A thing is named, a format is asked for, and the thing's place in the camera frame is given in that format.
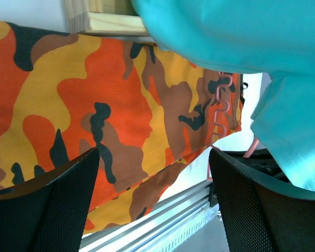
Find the orange camouflage trousers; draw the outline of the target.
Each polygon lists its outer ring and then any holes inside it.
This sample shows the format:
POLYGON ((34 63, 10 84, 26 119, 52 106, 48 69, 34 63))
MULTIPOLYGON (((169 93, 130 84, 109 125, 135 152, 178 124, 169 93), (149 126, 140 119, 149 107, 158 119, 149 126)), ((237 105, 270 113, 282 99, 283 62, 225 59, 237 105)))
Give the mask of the orange camouflage trousers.
POLYGON ((217 73, 154 44, 0 22, 0 190, 97 148, 85 233, 143 217, 211 144, 217 73))

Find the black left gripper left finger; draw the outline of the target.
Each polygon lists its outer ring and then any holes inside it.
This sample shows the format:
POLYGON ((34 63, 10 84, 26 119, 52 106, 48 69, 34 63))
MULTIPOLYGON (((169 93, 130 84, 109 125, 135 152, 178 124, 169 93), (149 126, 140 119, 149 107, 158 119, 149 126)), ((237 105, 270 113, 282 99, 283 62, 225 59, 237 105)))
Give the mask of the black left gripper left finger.
POLYGON ((92 148, 0 190, 0 251, 78 251, 99 168, 92 148))

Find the pink plastic hanger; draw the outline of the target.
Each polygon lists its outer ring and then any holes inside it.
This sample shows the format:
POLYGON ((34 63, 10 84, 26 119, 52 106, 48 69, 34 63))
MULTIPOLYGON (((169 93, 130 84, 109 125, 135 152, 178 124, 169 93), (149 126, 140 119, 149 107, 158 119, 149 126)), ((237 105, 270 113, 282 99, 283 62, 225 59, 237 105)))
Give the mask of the pink plastic hanger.
POLYGON ((262 74, 234 74, 218 72, 208 81, 212 94, 210 108, 214 110, 211 146, 203 153, 203 166, 207 180, 209 171, 209 152, 213 148, 222 151, 245 152, 254 140, 250 129, 251 114, 259 100, 262 74))

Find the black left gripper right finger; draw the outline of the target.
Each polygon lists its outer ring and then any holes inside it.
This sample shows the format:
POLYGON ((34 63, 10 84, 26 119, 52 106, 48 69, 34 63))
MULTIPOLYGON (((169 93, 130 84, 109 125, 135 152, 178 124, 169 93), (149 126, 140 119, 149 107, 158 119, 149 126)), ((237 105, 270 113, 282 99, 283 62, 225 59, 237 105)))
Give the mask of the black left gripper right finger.
POLYGON ((212 149, 209 166, 230 251, 315 251, 315 192, 212 149))

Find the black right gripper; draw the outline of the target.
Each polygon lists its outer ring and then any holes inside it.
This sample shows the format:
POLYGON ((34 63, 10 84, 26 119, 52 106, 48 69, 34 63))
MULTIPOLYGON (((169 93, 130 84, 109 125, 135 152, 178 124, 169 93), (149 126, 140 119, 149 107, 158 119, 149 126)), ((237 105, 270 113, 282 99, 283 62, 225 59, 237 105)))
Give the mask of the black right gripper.
POLYGON ((281 181, 289 181, 267 149, 256 150, 249 158, 242 151, 224 151, 239 162, 281 181))

